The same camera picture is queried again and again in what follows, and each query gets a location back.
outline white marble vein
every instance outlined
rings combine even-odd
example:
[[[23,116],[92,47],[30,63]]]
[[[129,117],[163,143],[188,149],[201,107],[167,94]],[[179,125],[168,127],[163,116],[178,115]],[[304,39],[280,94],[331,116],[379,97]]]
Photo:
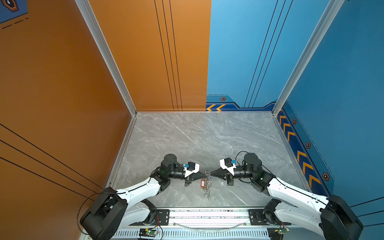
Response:
[[[213,171],[220,159],[234,159],[240,151],[256,153],[275,175],[303,188],[278,131],[267,112],[138,114],[114,188],[143,181],[168,153],[181,164],[193,161],[202,171]],[[213,178],[206,199],[199,181],[184,187],[184,180],[172,179],[164,192],[149,200],[157,207],[264,206],[270,197],[239,180],[227,186]]]

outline hexagon emblem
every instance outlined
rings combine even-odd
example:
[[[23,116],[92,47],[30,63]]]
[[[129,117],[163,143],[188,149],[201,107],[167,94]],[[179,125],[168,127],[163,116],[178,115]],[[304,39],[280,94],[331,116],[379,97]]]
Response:
[[[11,10],[12,12],[18,11],[19,7],[17,6],[16,0],[2,0],[2,4]]]
[[[329,177],[329,174],[328,173],[323,173],[323,179],[325,180],[325,181],[329,181],[329,179],[330,179],[330,177]]]

